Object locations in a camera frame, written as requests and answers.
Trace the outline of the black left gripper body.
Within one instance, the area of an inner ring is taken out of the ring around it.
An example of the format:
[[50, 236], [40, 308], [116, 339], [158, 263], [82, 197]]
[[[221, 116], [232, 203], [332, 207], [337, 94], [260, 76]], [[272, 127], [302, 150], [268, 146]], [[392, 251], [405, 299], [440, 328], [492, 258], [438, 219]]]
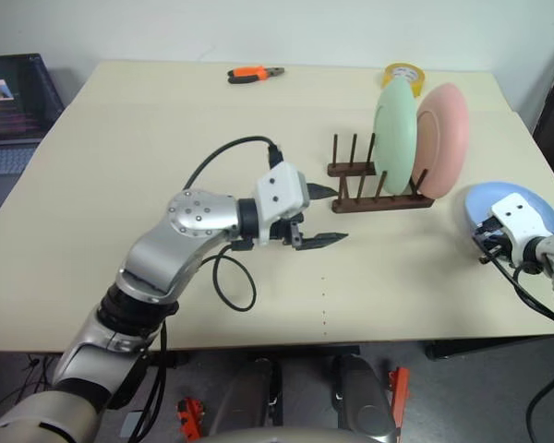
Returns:
[[300, 250], [303, 244], [303, 234], [299, 225], [303, 221], [303, 214], [298, 213], [292, 218], [274, 222], [270, 228], [270, 239], [280, 240], [284, 245], [290, 245], [293, 249]]

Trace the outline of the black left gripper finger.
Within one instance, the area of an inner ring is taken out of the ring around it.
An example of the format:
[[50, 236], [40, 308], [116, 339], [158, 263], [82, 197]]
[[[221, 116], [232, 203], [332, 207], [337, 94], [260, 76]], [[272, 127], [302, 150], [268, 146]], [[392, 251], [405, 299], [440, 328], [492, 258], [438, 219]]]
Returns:
[[298, 245], [299, 250], [320, 249], [343, 240], [347, 233], [318, 233], [310, 238], [302, 238]]
[[338, 191], [316, 183], [307, 184], [307, 192], [311, 200], [319, 200], [324, 198], [334, 198], [338, 196]]

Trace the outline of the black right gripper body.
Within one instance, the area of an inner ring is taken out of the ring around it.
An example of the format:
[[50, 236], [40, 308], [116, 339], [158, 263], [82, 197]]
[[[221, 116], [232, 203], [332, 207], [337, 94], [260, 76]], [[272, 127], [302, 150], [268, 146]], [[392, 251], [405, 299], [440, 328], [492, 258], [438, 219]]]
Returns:
[[501, 228], [502, 223], [496, 216], [490, 216], [480, 222], [472, 233], [472, 239], [481, 251], [478, 262], [486, 265], [492, 258], [512, 266], [512, 242]]

